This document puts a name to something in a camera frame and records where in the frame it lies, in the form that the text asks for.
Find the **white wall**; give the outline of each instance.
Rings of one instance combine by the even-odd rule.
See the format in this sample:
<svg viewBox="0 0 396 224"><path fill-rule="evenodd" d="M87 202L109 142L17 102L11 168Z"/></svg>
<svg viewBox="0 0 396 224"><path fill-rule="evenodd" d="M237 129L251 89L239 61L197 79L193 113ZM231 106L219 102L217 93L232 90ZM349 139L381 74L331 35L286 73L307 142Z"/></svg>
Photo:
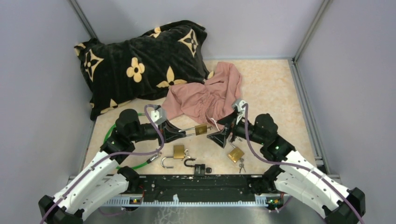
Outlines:
<svg viewBox="0 0 396 224"><path fill-rule="evenodd" d="M90 92L73 46L89 39L66 0L0 6L0 219L37 224L39 199L75 175Z"/></svg>
<svg viewBox="0 0 396 224"><path fill-rule="evenodd" d="M330 168L395 223L396 1L334 1L298 66Z"/></svg>
<svg viewBox="0 0 396 224"><path fill-rule="evenodd" d="M292 57L322 0L79 0L104 43L139 36L168 22L207 28L206 59Z"/></svg>

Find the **brass padlock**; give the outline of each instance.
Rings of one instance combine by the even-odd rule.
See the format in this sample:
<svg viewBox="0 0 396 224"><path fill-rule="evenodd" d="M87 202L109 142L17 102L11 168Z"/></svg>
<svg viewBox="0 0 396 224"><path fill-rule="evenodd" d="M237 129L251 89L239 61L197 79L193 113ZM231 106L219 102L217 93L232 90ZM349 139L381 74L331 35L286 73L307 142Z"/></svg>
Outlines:
<svg viewBox="0 0 396 224"><path fill-rule="evenodd" d="M208 133L208 126L206 124L195 126L195 135Z"/></svg>
<svg viewBox="0 0 396 224"><path fill-rule="evenodd" d="M195 134L187 134L186 137L188 136L194 136L194 135L200 135L200 134L206 134L208 133L208 129L212 129L212 127L208 127L206 124L203 125L197 125L195 127L190 127L187 129L179 130L179 132L186 132L190 130L195 130Z"/></svg>
<svg viewBox="0 0 396 224"><path fill-rule="evenodd" d="M238 147L235 147L229 154L228 157L236 163L245 153Z"/></svg>
<svg viewBox="0 0 396 224"><path fill-rule="evenodd" d="M173 159L184 159L184 145L173 146Z"/></svg>

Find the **pillow with flower pattern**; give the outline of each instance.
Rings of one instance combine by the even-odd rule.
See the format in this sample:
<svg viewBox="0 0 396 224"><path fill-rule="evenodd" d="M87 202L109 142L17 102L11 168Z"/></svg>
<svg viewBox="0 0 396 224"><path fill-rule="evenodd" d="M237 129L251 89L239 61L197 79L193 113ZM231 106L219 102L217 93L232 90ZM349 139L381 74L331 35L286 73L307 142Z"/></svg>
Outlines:
<svg viewBox="0 0 396 224"><path fill-rule="evenodd" d="M159 99L171 85L208 77L201 47L205 28L179 21L120 43L92 38L74 47L92 91L91 120L135 98Z"/></svg>

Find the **key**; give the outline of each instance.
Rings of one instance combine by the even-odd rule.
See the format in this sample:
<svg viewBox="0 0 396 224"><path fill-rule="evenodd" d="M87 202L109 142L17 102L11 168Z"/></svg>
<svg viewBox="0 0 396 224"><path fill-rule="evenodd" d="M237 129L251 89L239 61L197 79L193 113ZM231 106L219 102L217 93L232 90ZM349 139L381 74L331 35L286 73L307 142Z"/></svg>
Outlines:
<svg viewBox="0 0 396 224"><path fill-rule="evenodd" d="M243 168L243 170L244 170L245 173L246 173L245 165L244 165L243 163L240 163L240 164L239 164L239 173L242 171L242 168Z"/></svg>

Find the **pink shirt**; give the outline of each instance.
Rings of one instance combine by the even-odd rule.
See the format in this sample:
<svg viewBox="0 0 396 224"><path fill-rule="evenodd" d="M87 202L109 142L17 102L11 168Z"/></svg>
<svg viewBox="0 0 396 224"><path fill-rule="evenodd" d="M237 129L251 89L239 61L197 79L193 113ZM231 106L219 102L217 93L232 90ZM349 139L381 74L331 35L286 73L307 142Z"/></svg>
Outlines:
<svg viewBox="0 0 396 224"><path fill-rule="evenodd" d="M242 76L232 63L219 62L214 76L205 84L187 83L170 86L162 104L168 120L185 114L197 123L213 124L231 114L232 103L241 98Z"/></svg>

